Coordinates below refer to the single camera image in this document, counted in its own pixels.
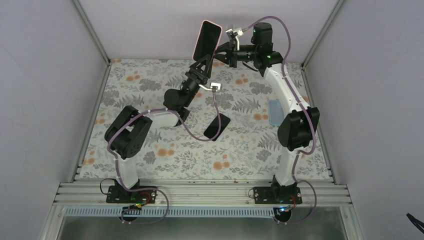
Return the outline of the phone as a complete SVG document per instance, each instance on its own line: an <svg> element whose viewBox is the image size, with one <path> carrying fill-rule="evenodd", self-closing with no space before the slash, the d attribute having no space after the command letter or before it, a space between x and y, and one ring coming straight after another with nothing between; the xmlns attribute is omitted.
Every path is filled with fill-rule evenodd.
<svg viewBox="0 0 424 240"><path fill-rule="evenodd" d="M226 115L220 113L214 120L209 124L203 135L209 140L215 142L219 136L223 133L226 127L230 124L231 119Z"/></svg>
<svg viewBox="0 0 424 240"><path fill-rule="evenodd" d="M192 59L195 61L209 55L214 57L215 51L219 45L223 28L209 20L203 20L199 34L194 47Z"/></svg>

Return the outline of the light blue phone case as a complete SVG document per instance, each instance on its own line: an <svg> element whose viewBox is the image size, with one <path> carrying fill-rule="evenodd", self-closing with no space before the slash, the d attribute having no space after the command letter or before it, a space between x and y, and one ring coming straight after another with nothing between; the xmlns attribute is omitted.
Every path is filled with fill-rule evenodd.
<svg viewBox="0 0 424 240"><path fill-rule="evenodd" d="M268 101L269 122L272 126L279 127L285 119L283 108L278 99Z"/></svg>

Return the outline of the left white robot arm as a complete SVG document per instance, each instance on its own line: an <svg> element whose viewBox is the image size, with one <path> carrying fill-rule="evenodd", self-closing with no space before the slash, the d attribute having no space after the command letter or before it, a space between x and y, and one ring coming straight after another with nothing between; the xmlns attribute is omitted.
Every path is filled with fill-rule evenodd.
<svg viewBox="0 0 424 240"><path fill-rule="evenodd" d="M170 88L164 94L163 108L140 112L127 105L107 129L104 139L107 151L114 156L119 196L131 203L139 197L139 178L135 164L130 161L144 145L151 128L185 125L192 103L200 88L205 88L212 74L212 57L207 54L185 73L187 79L179 89Z"/></svg>

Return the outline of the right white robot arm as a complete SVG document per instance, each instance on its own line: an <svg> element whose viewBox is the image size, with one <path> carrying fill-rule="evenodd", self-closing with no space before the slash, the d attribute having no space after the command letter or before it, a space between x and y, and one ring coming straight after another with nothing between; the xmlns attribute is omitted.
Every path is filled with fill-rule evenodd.
<svg viewBox="0 0 424 240"><path fill-rule="evenodd" d="M241 44L245 30L226 30L229 41L217 47L215 59L231 68L238 62L253 62L253 66L271 86L282 107L283 121L277 129L277 139L283 147L282 160L270 186L254 187L252 197L257 205L301 204L302 194L296 179L300 155L314 152L320 111L302 98L285 66L285 57L274 50L273 29L267 22L256 23L250 44Z"/></svg>

